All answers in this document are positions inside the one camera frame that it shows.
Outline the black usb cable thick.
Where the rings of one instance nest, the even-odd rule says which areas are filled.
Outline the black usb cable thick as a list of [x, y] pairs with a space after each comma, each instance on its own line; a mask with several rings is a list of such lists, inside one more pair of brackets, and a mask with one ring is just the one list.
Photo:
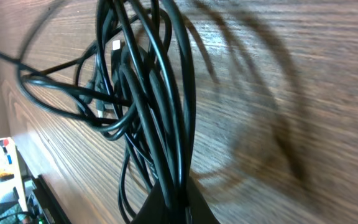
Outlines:
[[188, 33], [173, 1], [100, 1], [94, 99], [109, 103], [115, 119], [90, 119], [108, 140], [124, 138], [125, 162], [133, 161], [148, 190], [139, 212], [119, 186], [119, 209], [128, 223], [193, 223], [202, 196], [189, 173], [196, 118], [195, 73]]

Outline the black usb cable thin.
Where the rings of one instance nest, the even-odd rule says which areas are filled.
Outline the black usb cable thin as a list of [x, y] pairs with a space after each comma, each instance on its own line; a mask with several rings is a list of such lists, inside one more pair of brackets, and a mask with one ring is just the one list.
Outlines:
[[[106, 139], [127, 141], [126, 158], [136, 164], [146, 160], [164, 191], [177, 191], [181, 165], [176, 140], [182, 127], [177, 84], [167, 56], [172, 34], [182, 23], [173, 1], [153, 2], [144, 9], [132, 1], [135, 10], [128, 17], [122, 1], [100, 1], [96, 14], [96, 40], [75, 60], [38, 71], [23, 63], [34, 36], [48, 20], [48, 14], [36, 23], [24, 41], [20, 55], [12, 58], [0, 52], [0, 58], [17, 67], [17, 80], [23, 94], [49, 112], [86, 122]], [[77, 83], [57, 82], [51, 73], [68, 67], [81, 70], [84, 62], [96, 59], [96, 78], [105, 91], [96, 91]], [[154, 184], [148, 184], [151, 192]], [[119, 209], [124, 218], [134, 213], [124, 189], [119, 189]]]

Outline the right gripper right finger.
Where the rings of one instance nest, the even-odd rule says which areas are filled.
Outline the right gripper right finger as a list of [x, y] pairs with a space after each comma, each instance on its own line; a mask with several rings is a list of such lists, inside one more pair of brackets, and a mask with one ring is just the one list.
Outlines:
[[219, 221], [214, 216], [208, 203], [191, 177], [187, 182], [186, 192], [188, 195], [191, 224], [219, 224]]

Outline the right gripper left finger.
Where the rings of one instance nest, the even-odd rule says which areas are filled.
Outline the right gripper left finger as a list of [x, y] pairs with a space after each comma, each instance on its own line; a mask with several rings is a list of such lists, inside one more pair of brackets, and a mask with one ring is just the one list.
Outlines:
[[157, 181], [131, 224], [179, 223], [177, 191], [173, 190], [168, 194], [170, 207], [166, 205], [163, 193], [162, 186]]

